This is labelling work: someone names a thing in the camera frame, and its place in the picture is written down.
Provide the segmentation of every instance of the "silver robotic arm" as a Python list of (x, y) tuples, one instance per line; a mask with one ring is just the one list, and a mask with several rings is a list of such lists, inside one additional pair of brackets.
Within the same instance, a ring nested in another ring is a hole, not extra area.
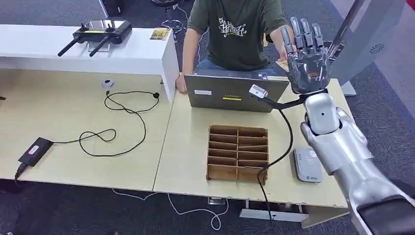
[(415, 234), (415, 200), (389, 181), (372, 163), (368, 141), (356, 123), (334, 105), (325, 89), (329, 79), (327, 48), (317, 23), (292, 17), (294, 52), (286, 28), (281, 30), (288, 53), (288, 78), (300, 99), (279, 104), (253, 86), (250, 93), (276, 109), (304, 104), (301, 132), (346, 198), (351, 220), (362, 235)]

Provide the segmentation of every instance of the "robot finger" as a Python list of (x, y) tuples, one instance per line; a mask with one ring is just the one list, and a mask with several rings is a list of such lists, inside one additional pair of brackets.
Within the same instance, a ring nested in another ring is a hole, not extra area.
[(287, 27), (281, 28), (281, 35), (282, 39), (284, 40), (285, 50), (287, 51), (287, 55), (292, 55), (294, 53), (293, 45), (290, 41), (290, 36), (288, 35)]
[(302, 41), (302, 31), (300, 29), (300, 24), (299, 21), (297, 19), (297, 17), (293, 16), (291, 17), (291, 25), (293, 26), (293, 31), (294, 31), (294, 39), (296, 41), (296, 46), (298, 50), (303, 50), (304, 49), (304, 43)]
[(308, 24), (307, 19), (302, 18), (301, 24), (302, 24), (302, 28), (304, 29), (305, 46), (307, 48), (314, 47), (313, 34), (311, 33), (310, 25)]
[(320, 25), (318, 23), (313, 23), (313, 31), (314, 31), (314, 41), (316, 42), (317, 48), (320, 49), (324, 46), (324, 43), (323, 43), (322, 31), (320, 30)]

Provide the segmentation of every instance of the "yellow label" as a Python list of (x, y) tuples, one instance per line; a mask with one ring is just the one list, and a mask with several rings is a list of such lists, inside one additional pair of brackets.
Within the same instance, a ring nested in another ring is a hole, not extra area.
[(230, 98), (230, 97), (223, 97), (225, 100), (234, 100), (234, 101), (242, 101), (240, 98)]
[(104, 31), (85, 31), (84, 33), (105, 33)]

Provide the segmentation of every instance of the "laptop lid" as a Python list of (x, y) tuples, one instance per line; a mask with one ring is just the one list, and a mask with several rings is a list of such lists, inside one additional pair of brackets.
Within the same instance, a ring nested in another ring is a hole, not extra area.
[(190, 105), (199, 108), (240, 110), (269, 113), (272, 107), (253, 97), (249, 89), (253, 84), (265, 89), (269, 98), (278, 101), (288, 80), (263, 80), (208, 75), (184, 76)]

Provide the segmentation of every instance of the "cardboard compartment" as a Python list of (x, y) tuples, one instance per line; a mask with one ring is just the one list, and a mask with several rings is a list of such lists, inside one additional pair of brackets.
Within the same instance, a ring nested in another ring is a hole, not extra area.
[(252, 128), (252, 127), (239, 127), (238, 136), (246, 137), (268, 137), (267, 129), (264, 128)]
[[(260, 167), (238, 167), (238, 180), (239, 181), (252, 181), (257, 182), (256, 175), (261, 170)], [(265, 170), (260, 176), (259, 181), (262, 185), (267, 180), (267, 171)]]
[[(257, 182), (256, 175), (268, 162), (267, 129), (210, 126), (206, 179)], [(265, 170), (259, 180), (265, 184), (266, 179)]]
[(238, 136), (226, 136), (226, 135), (210, 134), (209, 135), (209, 141), (237, 144), (238, 143)]
[(261, 152), (268, 153), (267, 145), (258, 145), (258, 146), (239, 146), (239, 151), (248, 151), (248, 152)]
[(209, 156), (207, 158), (207, 164), (236, 166), (236, 159)]
[(234, 166), (208, 164), (206, 179), (236, 180), (236, 170)]
[(238, 136), (238, 146), (268, 146), (268, 138)]
[(235, 126), (212, 125), (210, 126), (210, 133), (219, 134), (219, 135), (236, 136), (238, 135), (238, 128)]
[(224, 149), (224, 150), (237, 150), (237, 145), (235, 143), (224, 143), (224, 142), (214, 142), (209, 141), (209, 148), (212, 149)]
[(247, 167), (265, 167), (268, 164), (268, 161), (256, 161), (256, 160), (239, 160), (238, 166), (247, 166)]
[(238, 159), (268, 161), (268, 153), (238, 151)]
[(223, 158), (235, 158), (236, 159), (236, 151), (233, 150), (222, 150), (222, 149), (209, 149), (208, 156), (212, 157), (223, 157)]

